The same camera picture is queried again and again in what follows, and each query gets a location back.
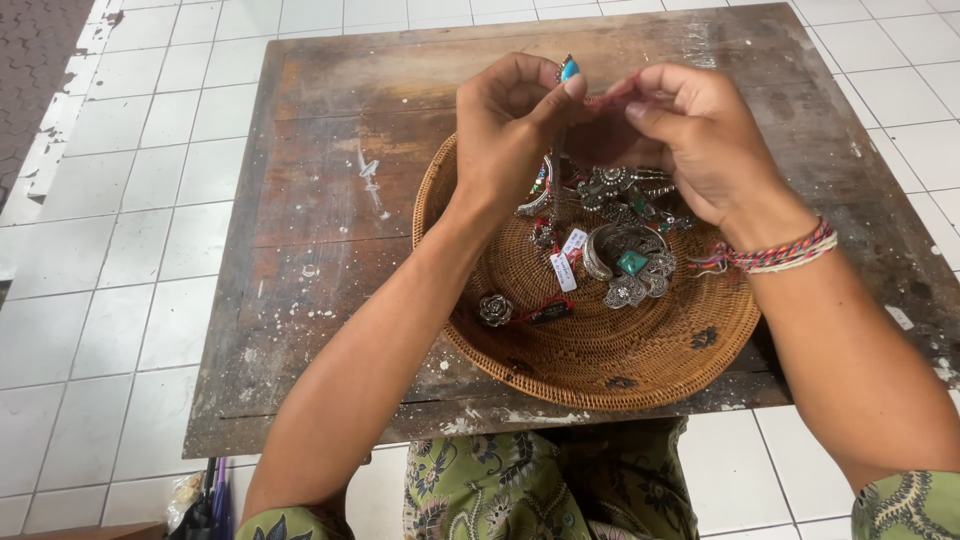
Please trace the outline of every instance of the brick pavement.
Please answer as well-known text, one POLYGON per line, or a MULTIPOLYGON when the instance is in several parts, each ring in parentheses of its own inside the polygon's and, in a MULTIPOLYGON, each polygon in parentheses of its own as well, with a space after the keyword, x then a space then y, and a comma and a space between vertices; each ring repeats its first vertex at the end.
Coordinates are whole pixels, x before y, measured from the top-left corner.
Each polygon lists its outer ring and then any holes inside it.
POLYGON ((0 0, 0 209, 93 0, 0 0))

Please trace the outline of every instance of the hand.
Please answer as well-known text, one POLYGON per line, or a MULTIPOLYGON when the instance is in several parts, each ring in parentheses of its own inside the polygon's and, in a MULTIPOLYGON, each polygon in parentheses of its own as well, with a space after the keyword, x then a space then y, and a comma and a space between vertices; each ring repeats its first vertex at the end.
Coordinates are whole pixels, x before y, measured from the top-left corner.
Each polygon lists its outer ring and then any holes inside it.
POLYGON ((644 96, 626 107, 627 121, 663 143, 660 166, 673 174, 690 208, 719 226, 734 248, 773 247, 816 227, 780 178, 743 96, 723 74, 661 63, 608 94, 644 96))
POLYGON ((556 132, 583 108, 587 80, 512 53, 457 90, 457 188, 448 208, 482 209, 495 230, 523 203, 556 132))

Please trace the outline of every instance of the black label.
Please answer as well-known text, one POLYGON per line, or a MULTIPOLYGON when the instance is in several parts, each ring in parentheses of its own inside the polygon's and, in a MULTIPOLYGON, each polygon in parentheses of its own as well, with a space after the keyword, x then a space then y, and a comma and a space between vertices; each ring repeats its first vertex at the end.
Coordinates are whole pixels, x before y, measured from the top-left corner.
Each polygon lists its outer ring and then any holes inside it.
POLYGON ((560 300, 554 302, 553 304, 548 304, 544 306, 540 311, 537 311, 530 317, 530 324, 538 327, 540 325, 545 325, 546 323, 552 323, 553 321, 559 321, 564 317, 569 317, 573 314, 573 308, 566 304, 566 301, 560 300))

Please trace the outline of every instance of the woven bracelet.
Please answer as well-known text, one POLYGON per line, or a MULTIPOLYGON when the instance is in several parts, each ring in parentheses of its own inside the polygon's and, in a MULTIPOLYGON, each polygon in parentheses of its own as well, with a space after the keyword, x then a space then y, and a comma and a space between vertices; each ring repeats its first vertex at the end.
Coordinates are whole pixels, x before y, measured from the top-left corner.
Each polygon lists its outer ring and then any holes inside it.
POLYGON ((702 272, 698 276, 726 272, 730 265, 739 268, 745 274, 779 272, 806 264, 832 251, 836 246, 836 231, 826 219, 821 217, 820 224, 813 234, 799 242, 750 253, 736 252, 727 242, 720 242, 716 246, 711 246, 714 250, 712 256, 691 258, 688 266, 701 269, 702 272))

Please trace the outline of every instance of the fingernail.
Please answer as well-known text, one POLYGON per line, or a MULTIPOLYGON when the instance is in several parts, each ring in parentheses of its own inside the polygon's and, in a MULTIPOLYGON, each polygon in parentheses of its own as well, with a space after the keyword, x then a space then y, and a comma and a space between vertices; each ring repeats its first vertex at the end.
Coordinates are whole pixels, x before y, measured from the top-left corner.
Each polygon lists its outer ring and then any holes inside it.
POLYGON ((580 73, 577 73, 566 80, 564 83, 564 92, 573 99, 583 98, 587 95, 587 79, 580 73))
POLYGON ((650 109, 649 104, 634 101, 627 106, 627 115, 639 120, 648 109, 650 109))

